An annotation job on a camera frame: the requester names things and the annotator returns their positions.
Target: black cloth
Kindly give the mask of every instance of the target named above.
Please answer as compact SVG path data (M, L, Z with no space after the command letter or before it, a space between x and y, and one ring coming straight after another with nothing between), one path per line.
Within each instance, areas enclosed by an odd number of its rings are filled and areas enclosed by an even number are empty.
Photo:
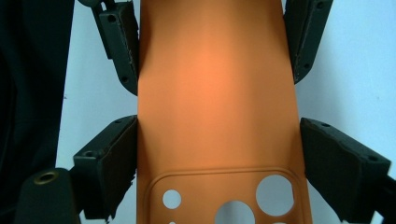
M0 223L54 167L74 0L0 0Z

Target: orange board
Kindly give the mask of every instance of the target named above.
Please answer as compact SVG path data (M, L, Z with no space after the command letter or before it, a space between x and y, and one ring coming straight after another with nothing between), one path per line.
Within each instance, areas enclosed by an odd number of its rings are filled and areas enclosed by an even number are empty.
M140 41L137 223L215 223L232 201L312 223L281 2L142 0ZM257 202L270 175L292 185L281 216Z

